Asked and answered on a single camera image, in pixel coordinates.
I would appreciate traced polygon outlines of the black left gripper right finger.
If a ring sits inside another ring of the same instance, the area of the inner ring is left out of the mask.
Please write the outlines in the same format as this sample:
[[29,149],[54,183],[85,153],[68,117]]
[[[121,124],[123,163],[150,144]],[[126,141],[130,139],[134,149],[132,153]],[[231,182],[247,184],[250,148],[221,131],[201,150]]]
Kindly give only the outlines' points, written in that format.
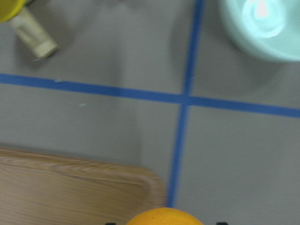
[[216,225],[228,225],[227,222],[217,222]]

